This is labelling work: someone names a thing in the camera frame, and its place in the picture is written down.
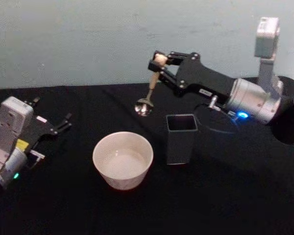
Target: light blue wall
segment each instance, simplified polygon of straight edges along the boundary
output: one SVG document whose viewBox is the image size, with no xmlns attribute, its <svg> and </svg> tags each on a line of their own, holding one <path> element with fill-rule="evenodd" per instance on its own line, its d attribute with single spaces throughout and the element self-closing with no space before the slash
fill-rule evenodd
<svg viewBox="0 0 294 235">
<path fill-rule="evenodd" d="M 275 72 L 294 79 L 294 0 L 0 0 L 0 88 L 148 82 L 155 49 L 253 76 L 261 16 L 280 18 Z"/>
</svg>

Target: sticker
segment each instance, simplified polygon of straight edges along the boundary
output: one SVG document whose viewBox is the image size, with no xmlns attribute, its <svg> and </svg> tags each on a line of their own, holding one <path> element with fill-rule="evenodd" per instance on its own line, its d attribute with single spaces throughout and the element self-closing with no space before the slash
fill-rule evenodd
<svg viewBox="0 0 294 235">
<path fill-rule="evenodd" d="M 41 117 L 41 116 L 37 116 L 37 119 L 38 119 L 39 121 L 42 121 L 43 123 L 46 123 L 46 122 L 47 122 L 47 119 L 44 119 L 44 118 Z"/>
<path fill-rule="evenodd" d="M 25 151 L 25 149 L 27 148 L 27 146 L 29 145 L 29 143 L 18 139 L 18 141 L 16 142 L 16 146 L 21 150 L 21 151 Z"/>
<path fill-rule="evenodd" d="M 199 93 L 202 93 L 202 94 L 204 94 L 204 95 L 206 95 L 206 96 L 212 96 L 212 93 L 211 92 L 209 92 L 209 91 L 206 91 L 206 90 L 204 90 L 204 89 L 200 89 L 199 90 Z"/>
</svg>

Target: black table cloth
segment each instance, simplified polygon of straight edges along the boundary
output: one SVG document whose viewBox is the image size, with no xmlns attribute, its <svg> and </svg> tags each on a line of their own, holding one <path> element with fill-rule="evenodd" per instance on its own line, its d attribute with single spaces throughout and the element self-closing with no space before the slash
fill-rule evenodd
<svg viewBox="0 0 294 235">
<path fill-rule="evenodd" d="M 134 104 L 147 84 L 0 90 L 21 100 L 41 97 L 35 114 L 51 123 L 73 114 L 73 126 L 37 151 L 41 164 L 20 174 L 0 198 L 0 234 L 294 234 L 294 145 L 270 128 L 241 121 L 240 132 L 202 128 L 190 164 L 166 165 L 165 115 L 188 114 L 203 101 L 157 85 L 149 117 Z M 294 89 L 289 84 L 287 89 Z M 146 137 L 154 161 L 140 186 L 110 188 L 92 162 L 96 143 L 118 131 Z"/>
</svg>

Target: black fabric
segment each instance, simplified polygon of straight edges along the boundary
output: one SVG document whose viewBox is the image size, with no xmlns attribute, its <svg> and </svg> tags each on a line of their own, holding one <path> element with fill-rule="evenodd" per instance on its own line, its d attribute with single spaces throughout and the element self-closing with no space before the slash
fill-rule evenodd
<svg viewBox="0 0 294 235">
<path fill-rule="evenodd" d="M 9 95 L 40 96 L 35 114 L 51 123 L 73 114 L 69 132 L 37 147 L 44 162 L 0 198 L 0 234 L 294 234 L 294 145 L 245 120 L 236 135 L 200 129 L 191 162 L 166 165 L 165 115 L 192 113 L 203 99 L 176 98 L 159 84 L 153 114 L 139 117 L 134 104 L 147 90 L 147 84 L 0 90 L 0 103 Z M 125 192 L 111 189 L 92 162 L 96 143 L 118 131 L 138 133 L 154 149 L 143 183 Z"/>
</svg>

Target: metal spoon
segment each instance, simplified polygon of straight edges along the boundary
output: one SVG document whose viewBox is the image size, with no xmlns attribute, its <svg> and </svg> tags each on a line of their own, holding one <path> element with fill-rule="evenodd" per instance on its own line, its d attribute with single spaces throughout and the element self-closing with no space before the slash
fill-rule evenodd
<svg viewBox="0 0 294 235">
<path fill-rule="evenodd" d="M 146 98 L 142 98 L 136 101 L 135 111 L 138 115 L 146 117 L 152 112 L 153 103 L 150 101 L 152 92 L 153 89 L 150 89 Z"/>
</svg>

